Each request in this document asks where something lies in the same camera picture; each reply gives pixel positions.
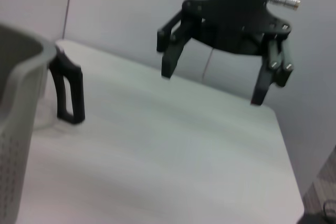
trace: white wall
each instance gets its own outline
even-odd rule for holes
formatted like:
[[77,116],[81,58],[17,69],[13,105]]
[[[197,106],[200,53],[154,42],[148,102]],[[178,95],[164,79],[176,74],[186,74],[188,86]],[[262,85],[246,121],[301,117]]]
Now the white wall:
[[66,7],[67,0],[0,0],[0,22],[56,40],[62,36]]
[[[266,104],[277,114],[303,195],[336,145],[336,0],[301,0],[297,12],[269,6],[289,20],[295,71],[283,89],[271,87]],[[250,98],[260,59],[215,51],[204,83]]]
[[[183,0],[71,0],[66,38],[160,68],[156,31]],[[211,49],[191,41],[176,73],[200,80]]]
[[[181,8],[182,1],[71,0],[66,38],[159,68],[156,31]],[[301,194],[336,145],[332,123],[336,116],[335,3],[302,0],[296,13],[270,7],[293,24],[290,45],[295,72],[287,87],[271,88],[266,104],[277,113]],[[176,74],[199,81],[210,51],[190,42]],[[215,51],[204,83],[250,98],[259,67],[259,58]]]

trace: table surface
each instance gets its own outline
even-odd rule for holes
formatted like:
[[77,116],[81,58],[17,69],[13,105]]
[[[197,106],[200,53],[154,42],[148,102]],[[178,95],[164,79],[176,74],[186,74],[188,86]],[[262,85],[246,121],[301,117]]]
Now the table surface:
[[303,204],[270,108],[164,80],[158,70],[71,41],[58,44],[82,67],[86,120],[73,127],[55,119],[48,78],[18,224],[300,219]]

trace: basket handle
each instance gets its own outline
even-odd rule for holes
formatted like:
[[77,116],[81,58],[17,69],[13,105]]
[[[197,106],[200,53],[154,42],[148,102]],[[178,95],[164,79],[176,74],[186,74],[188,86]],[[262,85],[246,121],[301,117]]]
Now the basket handle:
[[[74,65],[58,47],[55,59],[49,64],[57,93],[57,117],[70,124],[79,124],[85,120],[83,74],[79,66]],[[67,111],[67,97],[64,77],[71,89],[73,114]]]

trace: plastic basket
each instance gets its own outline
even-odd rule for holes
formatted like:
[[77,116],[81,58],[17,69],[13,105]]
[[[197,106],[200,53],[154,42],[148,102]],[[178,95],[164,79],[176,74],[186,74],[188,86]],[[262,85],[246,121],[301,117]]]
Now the plastic basket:
[[0,24],[0,224],[14,224],[20,205],[43,72],[54,44]]

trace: metal connector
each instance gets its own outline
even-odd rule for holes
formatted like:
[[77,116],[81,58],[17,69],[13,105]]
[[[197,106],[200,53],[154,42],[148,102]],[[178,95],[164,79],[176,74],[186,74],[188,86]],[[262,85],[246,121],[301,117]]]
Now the metal connector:
[[297,10],[301,3],[299,0],[269,0],[269,2],[276,5],[282,5],[293,10]]

